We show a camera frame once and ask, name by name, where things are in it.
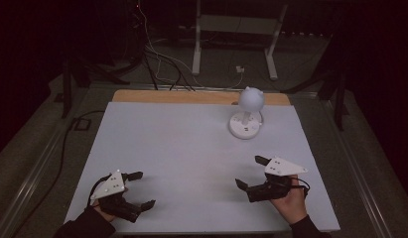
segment black sleeve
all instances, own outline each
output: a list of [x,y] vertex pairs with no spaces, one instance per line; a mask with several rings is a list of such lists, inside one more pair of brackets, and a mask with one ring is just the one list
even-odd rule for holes
[[110,237],[116,230],[93,207],[87,208],[75,221],[68,221],[55,234],[55,238]]
[[306,216],[297,223],[290,225],[293,238],[331,238],[329,233],[320,232],[310,216]]

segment human hand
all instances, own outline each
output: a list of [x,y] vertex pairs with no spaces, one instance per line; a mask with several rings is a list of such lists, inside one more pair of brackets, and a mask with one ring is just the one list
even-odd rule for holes
[[94,201],[92,207],[108,222],[112,222],[116,218],[115,215],[110,215],[101,210],[101,207],[99,207],[98,199]]
[[[299,185],[297,176],[290,178],[292,185]],[[286,196],[270,201],[289,224],[295,224],[308,215],[302,188],[291,188]]]

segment white lamp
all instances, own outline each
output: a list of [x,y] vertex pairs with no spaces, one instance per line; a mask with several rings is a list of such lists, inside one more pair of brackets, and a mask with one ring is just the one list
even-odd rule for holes
[[265,97],[261,90],[246,87],[238,99],[238,105],[243,111],[235,113],[229,121],[231,134],[244,140],[255,137],[261,126],[255,113],[258,113],[264,104]]

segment table leg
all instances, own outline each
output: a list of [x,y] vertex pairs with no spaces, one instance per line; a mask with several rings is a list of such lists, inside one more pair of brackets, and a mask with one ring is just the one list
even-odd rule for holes
[[278,21],[275,24],[275,29],[274,29],[274,34],[272,36],[272,42],[271,46],[269,48],[265,49],[265,57],[266,57],[266,64],[268,66],[268,71],[269,71],[269,78],[271,80],[277,80],[278,79],[278,74],[277,74],[277,69],[275,68],[275,63],[274,59],[272,58],[272,55],[274,53],[275,45],[277,44],[278,37],[281,33],[281,27],[282,23],[285,17],[285,13],[287,12],[287,7],[288,5],[283,5],[281,9],[280,16],[278,17]]
[[201,0],[197,1],[197,28],[195,38],[194,62],[192,75],[199,75],[201,69]]

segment white tabletop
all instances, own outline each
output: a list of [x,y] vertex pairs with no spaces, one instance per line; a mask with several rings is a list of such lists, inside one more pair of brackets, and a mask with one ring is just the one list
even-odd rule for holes
[[324,183],[293,106],[265,106],[251,140],[228,131],[238,106],[110,102],[79,180],[67,220],[83,211],[95,182],[109,173],[143,172],[127,181],[131,203],[155,199],[136,223],[113,221],[121,234],[254,233],[289,230],[269,201],[250,203],[235,179],[265,181],[254,156],[282,157],[309,170],[308,212],[321,230],[339,230]]

